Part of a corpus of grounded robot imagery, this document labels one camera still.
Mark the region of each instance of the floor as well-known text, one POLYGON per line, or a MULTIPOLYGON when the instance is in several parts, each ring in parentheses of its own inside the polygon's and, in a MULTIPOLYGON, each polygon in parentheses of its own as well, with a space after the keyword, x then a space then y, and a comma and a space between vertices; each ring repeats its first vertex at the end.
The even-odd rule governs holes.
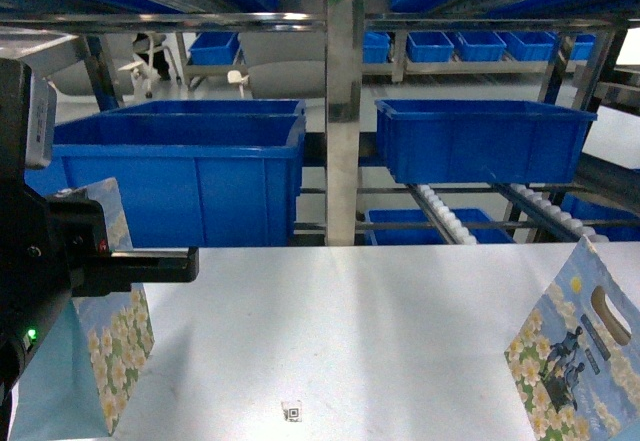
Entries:
MULTIPOLYGON (((187 36, 187 45, 193 36, 187 36)), ((175 38, 170 36, 169 46, 175 48, 175 38)), ((194 91, 178 86, 175 74, 171 82, 153 81, 153 99, 239 99, 237 88, 229 86, 225 77, 204 79, 194 91)), ((420 76, 409 77, 401 84, 392 84, 388 78, 366 77, 361 100, 361 130, 375 131, 376 107, 374 101, 381 98, 431 98, 431 99, 522 99, 536 100, 541 75, 472 75, 472 76, 420 76)), ((134 94, 125 97, 127 104, 145 102, 142 80, 134 82, 134 94)), ((576 88, 571 79, 565 80, 558 97, 558 104, 570 107, 576 88)), ((307 129, 310 132, 324 130, 324 100, 307 100, 307 129)), ((90 96, 58 97, 58 122, 66 122, 98 112, 95 99, 90 96)), ((640 167, 640 123, 634 116, 601 108, 599 120, 594 124, 585 151, 629 168, 640 167)), ((303 186, 324 188, 324 170, 305 168, 303 186)), ((364 187, 396 186, 386 168, 363 170, 364 187)), ((478 207, 494 219, 502 219, 507 202, 495 194, 443 195, 443 201, 452 208, 478 207)), ((363 195, 363 210, 375 208, 415 208, 408 194, 363 195)), ((325 201, 323 195, 305 194, 298 198, 298 221, 324 222, 325 201)), ((517 233, 516 240, 523 242, 526 232, 517 233)))

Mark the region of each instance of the blue plastic bin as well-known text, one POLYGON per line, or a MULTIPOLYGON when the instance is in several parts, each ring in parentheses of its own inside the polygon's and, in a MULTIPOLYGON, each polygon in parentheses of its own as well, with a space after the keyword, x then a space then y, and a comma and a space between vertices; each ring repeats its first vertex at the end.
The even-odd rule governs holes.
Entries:
POLYGON ((386 63, 391 38, 387 33, 365 33, 362 61, 367 64, 386 63))
POLYGON ((56 127, 41 194, 115 177, 136 247, 285 246, 305 118, 96 115, 56 127))
POLYGON ((424 13, 450 0, 391 0, 391 11, 396 13, 424 13))
MULTIPOLYGON (((562 210, 571 213, 578 219, 638 219, 633 213, 621 209, 609 208, 599 204, 583 201, 580 198, 567 194, 562 201, 562 210)), ((638 227, 594 227, 596 233, 603 234, 610 241, 640 241, 640 228, 638 227)))
POLYGON ((449 34, 463 61, 500 61, 507 45, 493 31, 449 34))
POLYGON ((398 183, 567 183, 593 113, 531 101, 376 101, 398 183))
POLYGON ((554 37, 545 32, 506 32, 499 36, 507 50, 518 61, 548 61, 553 52, 554 37))
POLYGON ((123 114, 297 114, 304 115, 305 102, 298 99, 149 101, 104 111, 103 116, 123 114))
POLYGON ((407 54, 414 63, 446 63, 453 54, 453 43, 444 33, 409 33, 407 54))
POLYGON ((189 48, 191 64, 233 64, 239 47, 237 33, 202 33, 189 48))
MULTIPOLYGON (((451 210, 462 223, 493 221, 481 209, 464 208, 451 210)), ((365 219, 371 223, 421 223, 428 218, 419 209, 370 209, 365 219)), ((501 229, 471 229, 480 244, 513 243, 505 231, 501 229)), ((365 232, 368 246, 405 246, 416 244, 445 244, 435 229, 380 229, 365 232)))
POLYGON ((588 60, 595 42, 596 37, 593 34, 580 34, 576 37, 576 42, 573 45, 573 51, 571 51, 569 59, 574 61, 588 60))

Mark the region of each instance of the qr code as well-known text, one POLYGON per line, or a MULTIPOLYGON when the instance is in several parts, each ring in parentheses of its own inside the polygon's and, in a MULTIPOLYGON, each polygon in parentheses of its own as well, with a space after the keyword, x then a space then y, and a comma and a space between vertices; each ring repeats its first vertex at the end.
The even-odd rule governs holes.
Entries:
POLYGON ((294 403, 282 402, 282 412, 284 413, 284 420, 290 423, 299 423, 302 421, 301 417, 302 406, 300 401, 294 403))

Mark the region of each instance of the white table surface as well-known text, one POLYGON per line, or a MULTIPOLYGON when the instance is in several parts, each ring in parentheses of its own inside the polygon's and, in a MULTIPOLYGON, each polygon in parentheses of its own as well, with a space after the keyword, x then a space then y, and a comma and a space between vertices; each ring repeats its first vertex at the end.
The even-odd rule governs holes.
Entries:
MULTIPOLYGON (((207 249, 120 440, 533 440, 503 357, 573 245, 207 249), (286 422, 281 403, 302 404, 286 422)), ((597 246, 640 305, 640 243, 597 246)))

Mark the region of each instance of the light blue bag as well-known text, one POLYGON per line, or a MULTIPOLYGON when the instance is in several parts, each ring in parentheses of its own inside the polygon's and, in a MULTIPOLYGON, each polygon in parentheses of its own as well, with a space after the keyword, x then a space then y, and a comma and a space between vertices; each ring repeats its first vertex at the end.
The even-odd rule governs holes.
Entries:
POLYGON ((536 439, 640 439, 640 312, 586 238, 505 356, 536 439))
MULTIPOLYGON (((116 180, 81 189, 102 205, 111 249, 132 250, 116 180)), ((20 379, 11 440, 113 434, 153 342, 141 284, 69 302, 20 379)))

